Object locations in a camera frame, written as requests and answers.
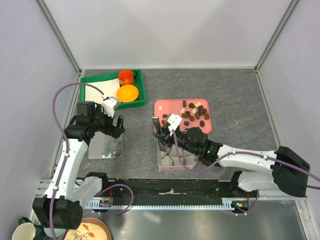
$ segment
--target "red tray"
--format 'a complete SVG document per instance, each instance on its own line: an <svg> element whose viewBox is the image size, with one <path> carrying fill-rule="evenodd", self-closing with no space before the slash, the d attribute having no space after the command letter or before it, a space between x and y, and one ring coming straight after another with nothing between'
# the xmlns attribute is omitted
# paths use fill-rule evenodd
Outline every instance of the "red tray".
<svg viewBox="0 0 320 240"><path fill-rule="evenodd" d="M158 100L154 103L154 116L158 117L161 121L164 119L162 116L163 114L177 114L181 117L181 113L180 110L183 108L183 100L186 101L186 107L185 110L186 111L190 111L191 115L192 114L192 108L189 107L190 103L201 103L202 106L207 109L207 113L210 115L210 110L209 110L209 103L205 100L205 99L161 99ZM200 121L204 121L204 127L200 127ZM189 125L186 126L184 125L184 121L188 121ZM193 127L200 127L200 129L202 130L202 132L204 132L205 134L208 134L212 131L212 124L211 124L211 116L210 119L205 120L205 117L202 115L200 116L200 119L197 120L195 119L194 121L190 121L189 118L182 118L182 121L180 123L180 130L184 131L185 129L190 129Z"/></svg>

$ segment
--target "orange mug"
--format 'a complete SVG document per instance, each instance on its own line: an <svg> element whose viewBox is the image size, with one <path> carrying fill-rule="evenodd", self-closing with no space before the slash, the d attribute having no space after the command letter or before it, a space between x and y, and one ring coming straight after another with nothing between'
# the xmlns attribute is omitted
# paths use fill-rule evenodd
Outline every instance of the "orange mug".
<svg viewBox="0 0 320 240"><path fill-rule="evenodd" d="M136 70L124 69L118 73L120 85L135 85L135 79L138 75Z"/></svg>

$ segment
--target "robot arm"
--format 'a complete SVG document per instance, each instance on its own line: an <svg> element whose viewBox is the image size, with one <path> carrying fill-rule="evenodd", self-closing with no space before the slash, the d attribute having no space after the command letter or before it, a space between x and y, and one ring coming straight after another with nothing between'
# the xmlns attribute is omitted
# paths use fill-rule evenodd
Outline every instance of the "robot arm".
<svg viewBox="0 0 320 240"><path fill-rule="evenodd" d="M114 97L108 97L102 104L84 101L77 104L77 115L74 116L64 130L69 141L69 155L57 186L53 208L53 225L55 229L77 229L83 216L83 208L102 190L104 173L93 173L87 176L83 184L75 190L75 181L80 163L87 152L91 139L96 132L102 132L115 139L125 131L122 116L114 122L114 113L120 102ZM63 142L61 156L52 181L43 198L35 198L32 208L41 225L50 227L49 206L56 188L58 175L63 167L66 156L66 142Z"/></svg>
<svg viewBox="0 0 320 240"><path fill-rule="evenodd" d="M199 156L199 161L209 166L219 157L234 153L223 158L216 164L218 167L238 167L253 172L235 172L230 187L238 188L238 191L251 192L254 190L281 190L295 196L305 197L308 176L260 156L271 157L290 163L306 171L310 171L310 165L291 149L280 146L278 151L252 151L234 148L208 139L208 135L197 127L190 128L186 132L179 130L182 118L176 114L170 114L166 118L166 125L161 127L157 117L152 118L155 133L153 135L166 148L174 144L173 131L177 137L178 147ZM236 154L251 153L259 156Z"/></svg>

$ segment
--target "green cup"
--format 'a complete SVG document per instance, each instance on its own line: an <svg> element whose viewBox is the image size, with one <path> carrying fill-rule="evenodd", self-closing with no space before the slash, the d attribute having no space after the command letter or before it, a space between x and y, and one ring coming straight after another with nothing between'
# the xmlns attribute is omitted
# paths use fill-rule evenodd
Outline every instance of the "green cup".
<svg viewBox="0 0 320 240"><path fill-rule="evenodd" d="M15 229L12 240L44 240L47 236L42 226L34 225L27 217L21 217L18 223L19 226Z"/></svg>

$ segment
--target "white wall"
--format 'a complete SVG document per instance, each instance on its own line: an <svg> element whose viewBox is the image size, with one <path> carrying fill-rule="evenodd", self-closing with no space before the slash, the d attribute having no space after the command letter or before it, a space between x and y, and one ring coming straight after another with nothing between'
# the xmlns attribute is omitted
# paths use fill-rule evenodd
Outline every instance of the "white wall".
<svg viewBox="0 0 320 240"><path fill-rule="evenodd" d="M319 0L300 1L260 71L282 145L309 162L316 176L320 176L319 9ZM320 191L309 189L307 195L320 226Z"/></svg>
<svg viewBox="0 0 320 240"><path fill-rule="evenodd" d="M0 1L0 238L29 217L61 137L52 116L55 92L77 75L34 0ZM57 104L63 122L72 89Z"/></svg>
<svg viewBox="0 0 320 240"><path fill-rule="evenodd" d="M45 0L85 69L254 66L290 0Z"/></svg>

